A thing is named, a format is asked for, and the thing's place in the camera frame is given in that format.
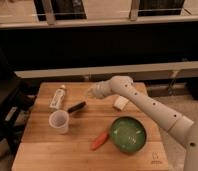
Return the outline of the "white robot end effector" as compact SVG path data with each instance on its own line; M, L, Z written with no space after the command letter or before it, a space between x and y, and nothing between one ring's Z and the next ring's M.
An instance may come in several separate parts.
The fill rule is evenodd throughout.
M104 99L111 94L111 89L108 83L98 82L93 84L87 91L87 96L90 98Z

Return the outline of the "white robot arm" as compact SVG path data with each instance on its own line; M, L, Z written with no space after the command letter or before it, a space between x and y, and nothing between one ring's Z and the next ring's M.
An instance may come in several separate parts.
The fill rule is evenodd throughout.
M128 99L186 149L183 171L198 171L198 120L193 121L139 92L129 76L113 76L96 82L88 89L88 94L97 99L114 94Z

